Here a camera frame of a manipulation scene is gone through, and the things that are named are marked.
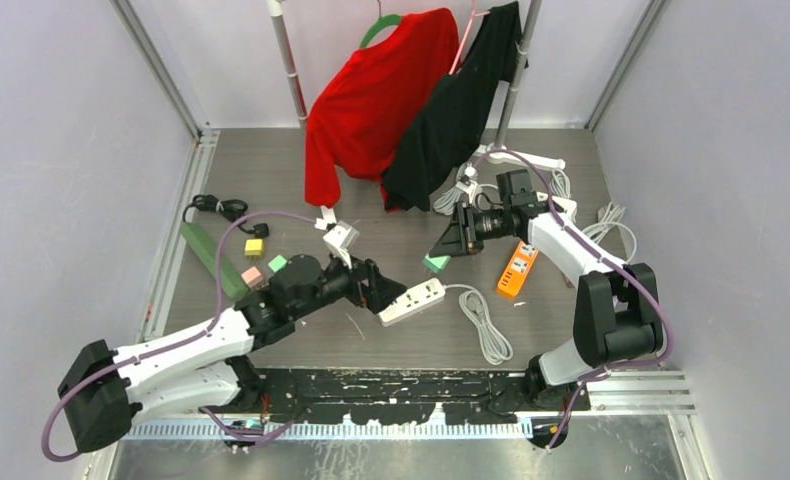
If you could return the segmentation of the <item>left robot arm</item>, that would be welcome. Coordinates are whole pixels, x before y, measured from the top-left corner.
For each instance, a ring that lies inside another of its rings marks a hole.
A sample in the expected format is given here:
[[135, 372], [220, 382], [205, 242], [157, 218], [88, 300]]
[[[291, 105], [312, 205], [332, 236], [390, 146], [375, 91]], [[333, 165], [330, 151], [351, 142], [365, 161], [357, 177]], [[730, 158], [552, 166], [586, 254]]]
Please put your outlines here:
[[183, 410], [231, 406], [256, 409], [264, 383], [248, 354], [294, 333], [295, 323], [341, 299], [377, 314], [406, 292], [370, 259], [327, 266], [296, 255], [267, 284], [216, 317], [152, 341], [111, 348], [85, 345], [57, 388], [59, 401], [44, 425], [43, 453], [52, 461], [49, 435], [65, 414], [78, 454], [101, 450], [133, 426]]

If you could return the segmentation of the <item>pink plug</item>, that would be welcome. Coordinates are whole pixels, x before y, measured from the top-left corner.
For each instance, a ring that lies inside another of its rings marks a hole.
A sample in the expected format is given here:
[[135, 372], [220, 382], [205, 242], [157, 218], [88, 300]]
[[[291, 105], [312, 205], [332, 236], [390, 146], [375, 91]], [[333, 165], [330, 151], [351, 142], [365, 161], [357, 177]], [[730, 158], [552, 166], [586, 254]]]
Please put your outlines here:
[[265, 281], [265, 276], [259, 268], [252, 266], [241, 274], [241, 279], [249, 289], [253, 290]]

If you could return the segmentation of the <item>white power strip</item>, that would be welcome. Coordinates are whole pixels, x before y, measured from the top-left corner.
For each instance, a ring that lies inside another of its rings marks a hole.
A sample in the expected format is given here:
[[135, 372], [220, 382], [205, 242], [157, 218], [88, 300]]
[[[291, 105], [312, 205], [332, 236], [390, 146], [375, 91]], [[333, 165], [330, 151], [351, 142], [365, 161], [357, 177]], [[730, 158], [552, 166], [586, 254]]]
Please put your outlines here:
[[407, 289], [387, 308], [378, 314], [383, 327], [392, 326], [440, 303], [445, 297], [445, 287], [437, 278], [431, 278]]
[[559, 196], [552, 196], [551, 199], [554, 202], [555, 208], [557, 210], [562, 209], [572, 222], [576, 221], [576, 215], [578, 212], [578, 203], [576, 201]]

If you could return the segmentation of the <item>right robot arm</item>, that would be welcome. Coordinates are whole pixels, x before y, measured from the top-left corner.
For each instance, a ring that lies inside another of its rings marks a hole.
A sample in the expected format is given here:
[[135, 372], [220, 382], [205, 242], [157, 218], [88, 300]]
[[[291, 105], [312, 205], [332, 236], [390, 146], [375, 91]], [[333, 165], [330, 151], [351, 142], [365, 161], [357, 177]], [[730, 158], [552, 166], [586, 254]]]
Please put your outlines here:
[[533, 357], [523, 389], [538, 410], [553, 409], [565, 388], [625, 363], [639, 366], [667, 354], [669, 326], [657, 299], [654, 271], [630, 264], [588, 238], [551, 197], [540, 198], [525, 169], [496, 177], [500, 204], [480, 209], [461, 203], [429, 254], [480, 253], [490, 239], [516, 237], [560, 269], [576, 290], [572, 337]]

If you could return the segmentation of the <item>orange power strip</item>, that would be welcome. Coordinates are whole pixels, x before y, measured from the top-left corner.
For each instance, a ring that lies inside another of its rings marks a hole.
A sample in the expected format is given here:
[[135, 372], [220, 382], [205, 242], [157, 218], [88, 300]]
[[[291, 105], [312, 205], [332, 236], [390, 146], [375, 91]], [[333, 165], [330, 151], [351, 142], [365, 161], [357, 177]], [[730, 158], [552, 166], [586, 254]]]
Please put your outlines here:
[[536, 262], [538, 254], [539, 251], [535, 247], [524, 241], [519, 241], [496, 284], [496, 293], [508, 300], [517, 297]]

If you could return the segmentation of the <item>green power strip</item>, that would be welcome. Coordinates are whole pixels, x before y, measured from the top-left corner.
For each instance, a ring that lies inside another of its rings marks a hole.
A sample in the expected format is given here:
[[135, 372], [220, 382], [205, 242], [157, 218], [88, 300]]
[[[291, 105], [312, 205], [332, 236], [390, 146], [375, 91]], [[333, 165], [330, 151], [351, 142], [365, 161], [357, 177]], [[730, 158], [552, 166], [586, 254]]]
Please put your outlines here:
[[200, 225], [183, 222], [180, 234], [201, 263], [221, 281], [224, 294], [231, 300], [239, 300], [249, 292], [249, 287], [232, 262], [218, 255], [218, 242]]

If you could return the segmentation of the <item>yellow plug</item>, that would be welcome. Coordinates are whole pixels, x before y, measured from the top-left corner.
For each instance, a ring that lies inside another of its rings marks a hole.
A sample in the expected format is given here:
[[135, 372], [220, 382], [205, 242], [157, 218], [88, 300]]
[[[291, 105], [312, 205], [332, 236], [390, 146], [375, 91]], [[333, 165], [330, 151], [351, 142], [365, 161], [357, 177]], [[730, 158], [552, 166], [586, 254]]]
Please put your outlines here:
[[244, 256], [251, 261], [262, 258], [264, 250], [265, 244], [261, 238], [249, 238], [244, 243]]

